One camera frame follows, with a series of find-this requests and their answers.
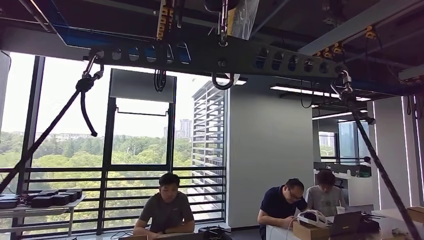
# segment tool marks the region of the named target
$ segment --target equipment box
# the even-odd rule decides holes
[[[424,207],[411,206],[411,207],[408,207],[407,209],[408,209],[408,214],[411,217],[412,221],[424,224]]]
[[[328,240],[330,231],[327,227],[302,225],[295,221],[293,222],[293,235],[301,240]]]

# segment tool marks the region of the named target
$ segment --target laptop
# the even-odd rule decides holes
[[[330,225],[330,236],[355,234],[358,231],[361,217],[360,211],[337,214],[334,216],[332,225]]]

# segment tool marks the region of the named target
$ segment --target sky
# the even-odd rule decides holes
[[[13,52],[10,56],[12,63],[6,87],[1,131],[24,132],[35,57]],[[86,67],[87,62],[83,61],[53,57],[46,58],[37,132],[43,132],[63,108],[75,92],[75,84],[81,78],[82,72]],[[152,69],[139,67],[113,66],[113,68],[146,73],[154,72]],[[94,65],[91,72],[94,73],[98,69],[99,67]],[[93,88],[87,92],[85,98],[88,116],[99,136],[105,135],[110,70],[111,66],[105,66],[103,77],[94,83]],[[181,119],[193,120],[194,101],[192,96],[207,81],[210,81],[210,77],[177,72],[167,72],[167,74],[177,77],[175,129],[178,130]],[[168,109],[168,103],[166,102],[137,99],[118,98],[116,105],[120,111],[135,113],[164,114]],[[161,138],[164,136],[164,127],[167,127],[167,125],[167,117],[116,113],[114,135]],[[52,133],[90,134],[81,114],[80,97],[75,100]]]

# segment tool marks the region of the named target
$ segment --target glasses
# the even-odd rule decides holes
[[[294,195],[293,193],[292,193],[292,190],[290,190],[290,188],[288,189],[288,192],[290,193],[290,196],[295,200],[295,201],[299,201],[299,200],[301,200],[302,199],[302,197],[298,197],[298,196],[296,196],[296,195]]]

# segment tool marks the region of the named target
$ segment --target hand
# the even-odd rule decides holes
[[[293,226],[293,219],[294,218],[295,218],[294,216],[289,216],[289,217],[286,217],[284,219],[281,219],[278,226],[282,227],[282,228],[289,229]]]

